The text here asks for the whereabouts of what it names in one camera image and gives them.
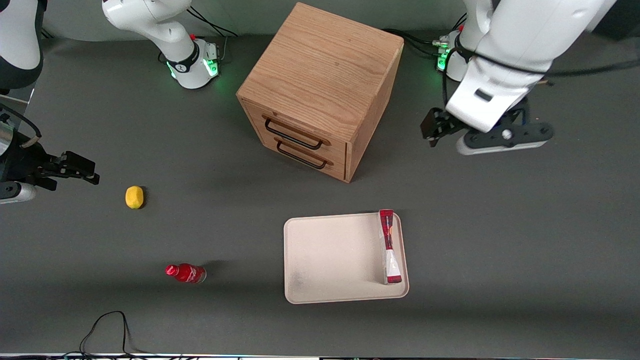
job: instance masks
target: wooden cabinet top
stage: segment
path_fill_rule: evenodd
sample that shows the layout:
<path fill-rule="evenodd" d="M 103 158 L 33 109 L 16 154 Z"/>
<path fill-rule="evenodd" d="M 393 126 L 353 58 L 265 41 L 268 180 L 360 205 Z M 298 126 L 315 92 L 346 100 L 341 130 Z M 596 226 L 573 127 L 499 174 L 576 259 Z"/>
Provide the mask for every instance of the wooden cabinet top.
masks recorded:
<path fill-rule="evenodd" d="M 238 96 L 350 141 L 402 47 L 400 37 L 298 3 Z"/>

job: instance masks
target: drawer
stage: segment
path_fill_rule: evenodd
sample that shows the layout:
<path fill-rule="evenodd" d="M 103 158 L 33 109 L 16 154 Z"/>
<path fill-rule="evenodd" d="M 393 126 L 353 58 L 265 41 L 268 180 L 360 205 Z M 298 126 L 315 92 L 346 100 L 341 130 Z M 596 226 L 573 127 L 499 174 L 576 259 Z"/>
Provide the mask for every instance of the drawer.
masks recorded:
<path fill-rule="evenodd" d="M 274 115 L 272 111 L 267 111 L 248 103 L 244 105 L 253 127 L 258 132 L 263 143 L 275 136 L 283 142 L 297 145 L 297 148 L 303 149 L 309 154 L 344 164 L 346 156 L 345 142 L 310 134 L 308 131 L 292 126 L 278 115 Z"/>
<path fill-rule="evenodd" d="M 281 139 L 278 136 L 271 136 L 262 143 L 267 148 L 287 156 L 294 161 L 344 181 L 344 160 L 335 161 L 322 157 L 295 143 Z"/>

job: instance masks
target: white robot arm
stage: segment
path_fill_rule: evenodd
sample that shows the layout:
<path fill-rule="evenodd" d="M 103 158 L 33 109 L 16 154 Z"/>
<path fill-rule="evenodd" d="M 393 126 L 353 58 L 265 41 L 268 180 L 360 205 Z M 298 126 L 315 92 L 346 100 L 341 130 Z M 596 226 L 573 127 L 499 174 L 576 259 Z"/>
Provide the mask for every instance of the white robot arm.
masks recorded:
<path fill-rule="evenodd" d="M 190 5 L 191 0 L 103 0 L 102 11 L 116 28 L 153 41 L 178 83 L 195 89 L 218 75 L 218 48 L 192 39 L 179 22 L 167 22 Z"/>
<path fill-rule="evenodd" d="M 421 125 L 423 137 L 435 146 L 443 134 L 470 129 L 458 141 L 462 154 L 542 146 L 553 129 L 525 124 L 525 96 L 615 0 L 501 0 L 495 9 L 492 0 L 464 2 L 468 15 L 463 29 L 434 42 L 442 56 L 450 53 L 446 75 L 460 84 L 444 99 L 444 110 L 431 109 Z M 444 64 L 440 58 L 438 68 Z M 520 115 L 523 124 L 515 125 Z"/>
<path fill-rule="evenodd" d="M 46 8 L 46 0 L 0 0 L 0 89 L 24 88 L 40 75 Z"/>
<path fill-rule="evenodd" d="M 493 12 L 491 0 L 465 0 L 468 19 L 460 44 L 517 68 L 545 72 L 574 43 L 604 3 L 502 0 Z M 464 66 L 466 71 L 445 109 L 482 132 L 491 130 L 502 114 L 543 77 L 507 69 L 477 56 L 466 66 L 450 60 L 450 66 Z"/>

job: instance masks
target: bottle cap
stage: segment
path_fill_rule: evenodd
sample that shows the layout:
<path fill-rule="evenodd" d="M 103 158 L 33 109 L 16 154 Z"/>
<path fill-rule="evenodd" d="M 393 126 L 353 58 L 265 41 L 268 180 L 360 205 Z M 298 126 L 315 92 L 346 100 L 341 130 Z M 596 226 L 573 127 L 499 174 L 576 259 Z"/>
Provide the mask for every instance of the bottle cap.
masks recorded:
<path fill-rule="evenodd" d="M 178 266 L 169 265 L 165 268 L 164 272 L 169 276 L 175 276 L 178 273 Z"/>

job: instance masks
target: wooden drawer cabinet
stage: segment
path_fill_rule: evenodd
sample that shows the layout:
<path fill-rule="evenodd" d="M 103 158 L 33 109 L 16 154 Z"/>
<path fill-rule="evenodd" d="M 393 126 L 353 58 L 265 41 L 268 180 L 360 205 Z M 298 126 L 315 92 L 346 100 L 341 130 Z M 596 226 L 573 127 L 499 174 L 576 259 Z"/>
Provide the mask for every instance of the wooden drawer cabinet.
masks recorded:
<path fill-rule="evenodd" d="M 402 38 L 298 3 L 237 97 L 264 146 L 348 183 L 402 48 Z"/>

